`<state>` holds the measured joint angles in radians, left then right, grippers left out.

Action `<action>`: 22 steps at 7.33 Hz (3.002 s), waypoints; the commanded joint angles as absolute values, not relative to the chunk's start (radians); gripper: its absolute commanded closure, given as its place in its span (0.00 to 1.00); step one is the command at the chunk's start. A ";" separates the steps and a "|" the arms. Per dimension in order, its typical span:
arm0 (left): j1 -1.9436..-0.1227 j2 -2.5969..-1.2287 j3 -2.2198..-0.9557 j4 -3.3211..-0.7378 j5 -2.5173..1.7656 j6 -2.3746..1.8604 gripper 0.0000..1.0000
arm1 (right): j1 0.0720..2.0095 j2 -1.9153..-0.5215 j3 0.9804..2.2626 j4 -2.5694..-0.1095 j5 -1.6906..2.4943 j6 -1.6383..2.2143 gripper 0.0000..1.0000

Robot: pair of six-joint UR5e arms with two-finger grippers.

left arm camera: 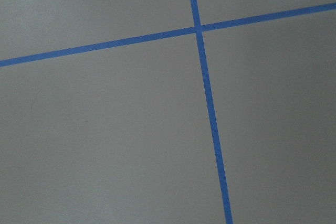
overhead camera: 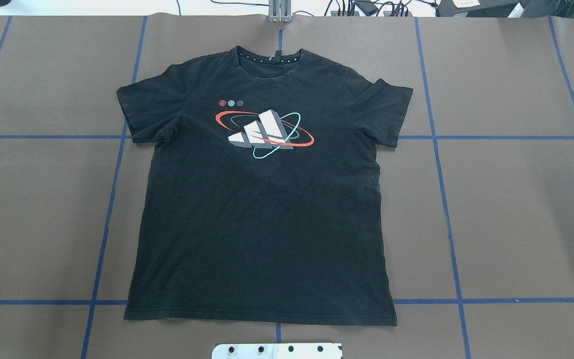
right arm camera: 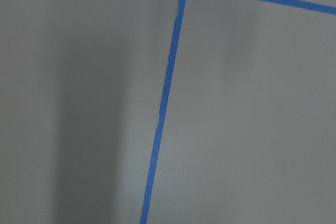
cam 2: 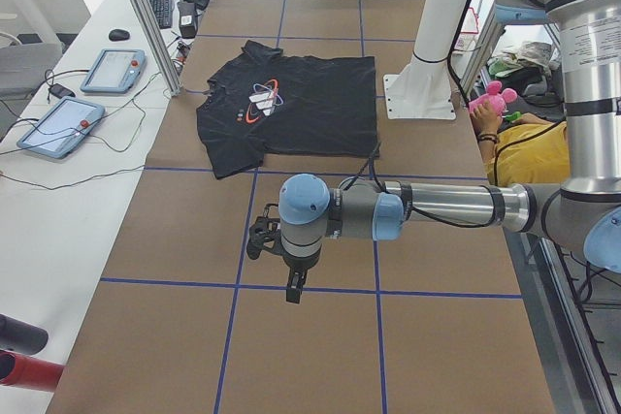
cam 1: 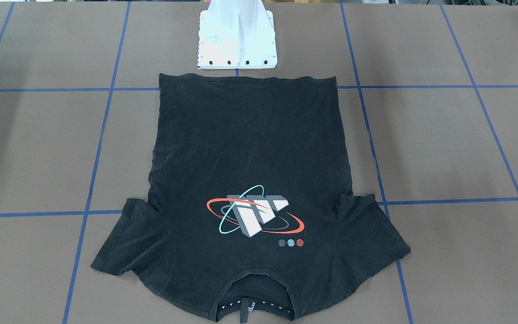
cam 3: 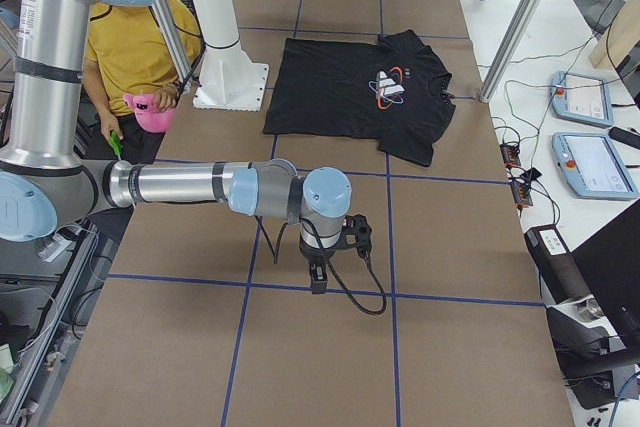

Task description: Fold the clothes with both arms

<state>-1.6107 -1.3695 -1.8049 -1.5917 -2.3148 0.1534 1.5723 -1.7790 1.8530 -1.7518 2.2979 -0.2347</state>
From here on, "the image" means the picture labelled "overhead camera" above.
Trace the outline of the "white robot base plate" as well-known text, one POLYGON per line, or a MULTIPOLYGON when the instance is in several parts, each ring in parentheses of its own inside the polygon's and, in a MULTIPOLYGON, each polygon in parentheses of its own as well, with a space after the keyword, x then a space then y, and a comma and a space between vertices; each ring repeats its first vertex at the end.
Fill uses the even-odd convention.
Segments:
POLYGON ((340 343, 241 343, 216 345, 212 359, 343 359, 340 343))

